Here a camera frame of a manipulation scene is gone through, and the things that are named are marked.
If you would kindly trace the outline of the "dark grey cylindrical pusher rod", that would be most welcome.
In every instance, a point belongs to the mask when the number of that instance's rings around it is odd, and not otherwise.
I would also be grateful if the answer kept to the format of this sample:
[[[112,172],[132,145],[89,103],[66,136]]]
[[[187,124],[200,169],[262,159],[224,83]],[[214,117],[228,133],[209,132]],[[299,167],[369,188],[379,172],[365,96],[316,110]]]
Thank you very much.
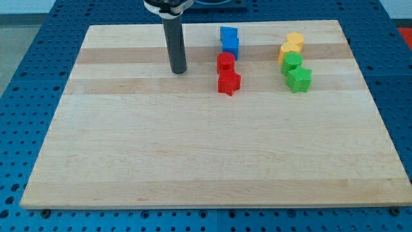
[[[183,74],[187,70],[181,17],[162,20],[171,71]]]

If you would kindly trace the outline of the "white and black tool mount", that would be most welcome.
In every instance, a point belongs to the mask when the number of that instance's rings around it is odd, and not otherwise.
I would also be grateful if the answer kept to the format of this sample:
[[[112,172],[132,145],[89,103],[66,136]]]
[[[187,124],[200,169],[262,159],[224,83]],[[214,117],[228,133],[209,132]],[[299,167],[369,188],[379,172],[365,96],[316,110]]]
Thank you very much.
[[[144,0],[145,8],[159,16],[179,16],[194,4],[194,0]]]

